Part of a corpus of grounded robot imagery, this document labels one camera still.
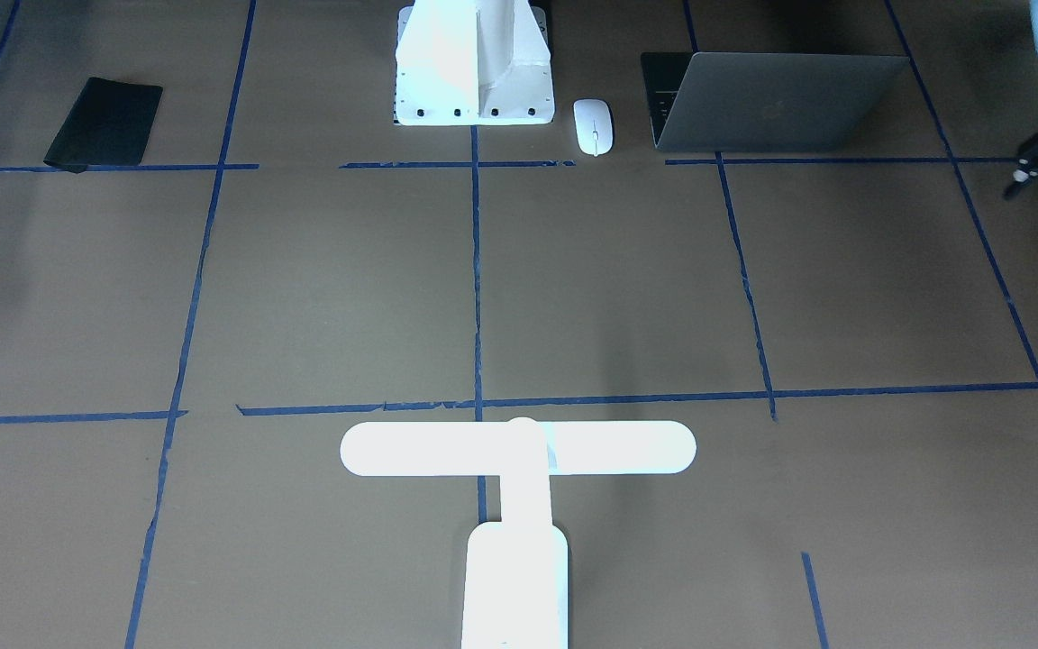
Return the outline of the grey laptop computer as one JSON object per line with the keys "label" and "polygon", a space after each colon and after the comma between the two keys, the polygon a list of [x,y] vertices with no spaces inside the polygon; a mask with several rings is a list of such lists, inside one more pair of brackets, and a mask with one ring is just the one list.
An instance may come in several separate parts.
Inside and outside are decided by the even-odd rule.
{"label": "grey laptop computer", "polygon": [[905,65],[902,55],[640,55],[652,140],[665,152],[835,151]]}

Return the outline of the black mouse pad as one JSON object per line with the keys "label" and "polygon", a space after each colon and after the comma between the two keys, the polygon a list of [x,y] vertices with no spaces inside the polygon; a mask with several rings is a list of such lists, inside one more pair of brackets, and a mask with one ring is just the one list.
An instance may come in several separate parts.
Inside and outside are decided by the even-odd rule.
{"label": "black mouse pad", "polygon": [[70,173],[140,165],[162,92],[157,85],[88,78],[42,163]]}

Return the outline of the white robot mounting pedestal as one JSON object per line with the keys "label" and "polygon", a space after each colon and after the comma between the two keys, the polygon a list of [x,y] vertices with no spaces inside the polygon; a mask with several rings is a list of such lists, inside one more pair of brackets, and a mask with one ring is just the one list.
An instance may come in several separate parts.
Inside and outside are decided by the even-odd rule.
{"label": "white robot mounting pedestal", "polygon": [[544,1],[415,1],[398,13],[393,119],[526,126],[556,112]]}

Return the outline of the white desk lamp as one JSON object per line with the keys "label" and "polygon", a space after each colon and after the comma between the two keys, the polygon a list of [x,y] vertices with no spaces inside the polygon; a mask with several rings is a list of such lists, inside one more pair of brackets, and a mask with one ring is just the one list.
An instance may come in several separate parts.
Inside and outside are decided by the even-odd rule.
{"label": "white desk lamp", "polygon": [[551,478],[676,475],[696,457],[679,422],[366,422],[342,437],[363,477],[495,477],[501,517],[467,539],[460,644],[569,646],[569,543],[553,524]]}

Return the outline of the white wireless mouse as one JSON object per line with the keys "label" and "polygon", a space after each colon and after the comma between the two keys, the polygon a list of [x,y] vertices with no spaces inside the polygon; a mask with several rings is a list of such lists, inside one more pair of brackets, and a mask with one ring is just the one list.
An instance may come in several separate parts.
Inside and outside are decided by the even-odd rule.
{"label": "white wireless mouse", "polygon": [[582,152],[598,157],[614,147],[614,120],[605,100],[578,99],[573,104],[573,115],[577,141]]}

